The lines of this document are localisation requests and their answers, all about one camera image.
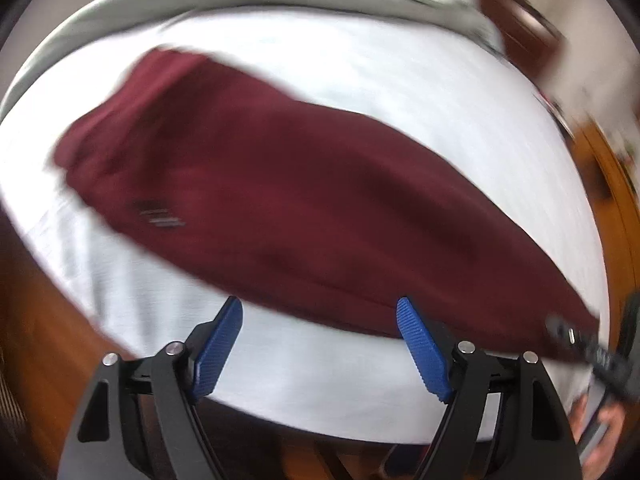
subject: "blue gripper pad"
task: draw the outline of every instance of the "blue gripper pad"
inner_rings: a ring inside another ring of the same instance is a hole
[[[409,298],[398,301],[396,321],[427,390],[436,395],[440,402],[447,402],[453,392],[449,385],[447,361]]]
[[[238,298],[230,299],[222,309],[222,317],[214,320],[217,325],[194,360],[191,387],[194,399],[207,396],[213,391],[242,327],[242,303]]]

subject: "silver screw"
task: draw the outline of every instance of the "silver screw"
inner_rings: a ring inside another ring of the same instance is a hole
[[[167,355],[178,355],[184,349],[184,344],[180,341],[174,341],[173,343],[169,343],[164,351]]]
[[[458,350],[460,350],[463,354],[472,354],[476,351],[476,345],[474,345],[471,341],[460,341],[458,343]]]
[[[522,354],[522,357],[524,357],[524,360],[527,363],[530,363],[532,365],[538,362],[538,355],[535,352],[532,352],[531,350],[527,350],[526,352],[524,352],[524,354]]]
[[[111,366],[118,362],[118,354],[114,354],[113,352],[109,352],[102,358],[102,364],[105,366]]]

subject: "red cloth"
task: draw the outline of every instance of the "red cloth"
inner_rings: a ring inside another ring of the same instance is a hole
[[[460,338],[543,356],[558,355],[548,313],[598,327],[544,251],[438,155],[206,56],[146,54],[54,159],[116,231],[296,316],[398,336],[409,295]]]

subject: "mattress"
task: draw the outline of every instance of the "mattress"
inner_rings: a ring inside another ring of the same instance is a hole
[[[212,319],[226,294],[111,230],[50,156],[150,48],[202,52],[293,96],[367,114],[446,158],[551,257],[609,332],[602,247],[584,188],[535,87],[466,37],[426,23],[296,7],[188,12],[81,47],[0,124],[0,192],[18,234],[93,326],[139,356]],[[315,433],[430,442],[444,405],[402,340],[345,332],[245,303],[212,397]],[[565,407],[589,371],[545,361]],[[490,438],[497,396],[480,438]]]

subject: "headboard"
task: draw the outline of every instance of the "headboard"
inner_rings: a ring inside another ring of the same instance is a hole
[[[562,35],[527,0],[480,0],[500,29],[507,58],[536,82],[558,54]]]

